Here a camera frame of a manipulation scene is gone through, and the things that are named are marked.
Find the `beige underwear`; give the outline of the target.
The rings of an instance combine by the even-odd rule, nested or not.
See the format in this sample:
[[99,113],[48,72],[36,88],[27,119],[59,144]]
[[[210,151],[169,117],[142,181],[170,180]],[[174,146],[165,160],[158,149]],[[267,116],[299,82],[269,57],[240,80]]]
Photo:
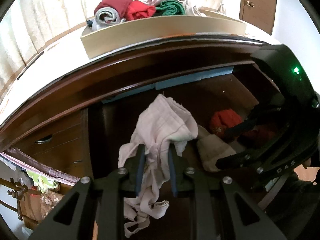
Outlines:
[[218,136],[210,134],[204,127],[198,126],[197,148],[200,154],[203,168],[208,172],[218,172],[216,162],[236,152],[231,146],[221,140]]

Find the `pale pink underwear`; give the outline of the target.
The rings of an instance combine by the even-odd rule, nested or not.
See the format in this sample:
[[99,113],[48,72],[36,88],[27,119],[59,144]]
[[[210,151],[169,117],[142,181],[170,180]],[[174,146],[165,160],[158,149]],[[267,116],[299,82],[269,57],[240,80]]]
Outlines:
[[196,139],[198,132],[191,113],[162,94],[139,115],[130,142],[119,149],[118,166],[124,167],[127,159],[136,155],[140,144],[146,148],[141,190],[135,198],[124,198],[125,237],[147,228],[151,218],[165,215],[169,201],[159,200],[159,190],[170,180],[169,147],[173,144],[177,155],[182,156],[187,142]]

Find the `green underwear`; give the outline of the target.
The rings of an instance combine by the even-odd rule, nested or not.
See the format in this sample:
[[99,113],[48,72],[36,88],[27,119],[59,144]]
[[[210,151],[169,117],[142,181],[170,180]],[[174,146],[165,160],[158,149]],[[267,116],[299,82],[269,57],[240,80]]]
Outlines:
[[161,1],[159,5],[155,6],[155,8],[155,17],[185,15],[185,8],[183,4],[176,0]]

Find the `maroon underwear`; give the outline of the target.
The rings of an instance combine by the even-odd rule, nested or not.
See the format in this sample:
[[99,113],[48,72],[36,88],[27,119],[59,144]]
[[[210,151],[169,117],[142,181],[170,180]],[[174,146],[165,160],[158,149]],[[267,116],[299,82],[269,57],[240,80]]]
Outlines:
[[141,1],[132,1],[125,12],[125,19],[127,21],[132,21],[150,18],[155,12],[156,7],[154,5],[148,5]]

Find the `grey white underwear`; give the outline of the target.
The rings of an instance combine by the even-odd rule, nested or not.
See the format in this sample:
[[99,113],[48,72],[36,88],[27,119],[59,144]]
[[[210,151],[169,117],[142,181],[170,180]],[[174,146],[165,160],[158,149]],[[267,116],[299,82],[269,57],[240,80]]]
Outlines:
[[97,10],[94,18],[87,21],[87,26],[91,31],[97,31],[116,24],[124,23],[126,20],[121,18],[116,9],[112,7],[102,7]]

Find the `bright red underwear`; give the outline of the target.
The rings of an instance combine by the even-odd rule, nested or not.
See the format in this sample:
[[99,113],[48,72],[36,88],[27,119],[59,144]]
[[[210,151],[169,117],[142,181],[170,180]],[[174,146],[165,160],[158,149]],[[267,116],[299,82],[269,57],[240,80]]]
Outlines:
[[213,134],[223,137],[225,131],[242,123],[242,117],[232,109],[224,109],[215,112],[209,123],[209,128]]

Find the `blue drawer liner strip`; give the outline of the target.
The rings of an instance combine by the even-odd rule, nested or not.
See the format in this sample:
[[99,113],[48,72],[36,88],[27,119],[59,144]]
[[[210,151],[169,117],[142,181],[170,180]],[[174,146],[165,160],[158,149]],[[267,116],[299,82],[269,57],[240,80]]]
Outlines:
[[228,74],[232,74],[233,72],[233,66],[229,66],[229,67],[221,67],[221,68],[216,68],[216,69],[212,69],[212,70],[207,70],[207,71],[203,71],[203,72],[197,72],[194,74],[188,74],[188,75],[184,75],[184,76],[179,76],[179,77],[175,77],[172,79],[167,79],[164,81],[159,81],[156,83],[152,83],[150,85],[146,85],[143,87],[139,87],[139,88],[135,88],[133,90],[130,91],[125,91],[119,95],[114,96],[113,98],[110,99],[104,99],[102,101],[103,104],[106,103],[110,103],[110,102],[114,102],[120,99],[123,99],[125,97],[128,96],[132,96],[132,95],[136,95],[142,92],[146,92],[148,90],[163,90],[166,88],[170,88],[170,87],[175,87],[175,86],[180,86],[183,84],[187,84],[187,83],[192,83],[192,82],[197,82],[197,81],[201,81],[204,79],[210,79],[212,77],[217,77],[217,76],[223,76],[223,75],[228,75]]

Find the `cluttered box beside dresser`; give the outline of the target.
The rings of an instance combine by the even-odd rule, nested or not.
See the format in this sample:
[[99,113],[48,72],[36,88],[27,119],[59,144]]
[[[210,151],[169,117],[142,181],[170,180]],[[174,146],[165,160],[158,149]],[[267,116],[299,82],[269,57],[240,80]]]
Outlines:
[[41,163],[16,147],[1,152],[1,164],[15,172],[9,179],[1,178],[1,185],[6,186],[7,195],[16,200],[15,206],[4,201],[1,206],[12,210],[23,222],[20,232],[26,236],[56,207],[65,195],[63,190],[68,191],[80,180],[79,176]]

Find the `brass door knob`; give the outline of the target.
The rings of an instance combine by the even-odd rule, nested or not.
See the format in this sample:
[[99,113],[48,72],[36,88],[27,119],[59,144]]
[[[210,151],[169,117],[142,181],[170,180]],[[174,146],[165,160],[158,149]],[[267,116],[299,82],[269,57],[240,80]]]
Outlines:
[[255,7],[255,4],[254,4],[253,2],[251,2],[251,1],[246,1],[246,5],[247,5],[248,7],[251,7],[251,8],[254,8],[254,7]]

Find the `brown wooden door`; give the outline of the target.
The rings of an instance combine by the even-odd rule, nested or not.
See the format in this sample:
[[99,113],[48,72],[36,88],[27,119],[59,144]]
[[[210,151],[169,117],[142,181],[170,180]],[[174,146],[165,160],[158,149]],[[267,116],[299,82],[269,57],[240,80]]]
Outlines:
[[[248,7],[246,1],[253,2],[255,7]],[[239,18],[271,35],[276,5],[277,0],[240,0]]]

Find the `cardboard tray box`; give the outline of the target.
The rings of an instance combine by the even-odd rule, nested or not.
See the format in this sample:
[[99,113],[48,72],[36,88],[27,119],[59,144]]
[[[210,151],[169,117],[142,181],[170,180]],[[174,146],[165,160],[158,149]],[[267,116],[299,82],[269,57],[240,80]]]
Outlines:
[[216,17],[157,16],[120,23],[80,37],[89,59],[135,44],[196,34],[244,35],[246,24],[225,15]]

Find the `beige floral curtain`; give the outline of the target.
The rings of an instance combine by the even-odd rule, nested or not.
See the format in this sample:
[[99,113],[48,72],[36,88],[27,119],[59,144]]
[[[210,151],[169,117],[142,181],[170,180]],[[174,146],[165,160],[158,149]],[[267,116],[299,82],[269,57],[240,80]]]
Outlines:
[[[36,54],[92,18],[100,1],[15,0],[1,21],[1,97]],[[187,1],[219,9],[223,0]]]

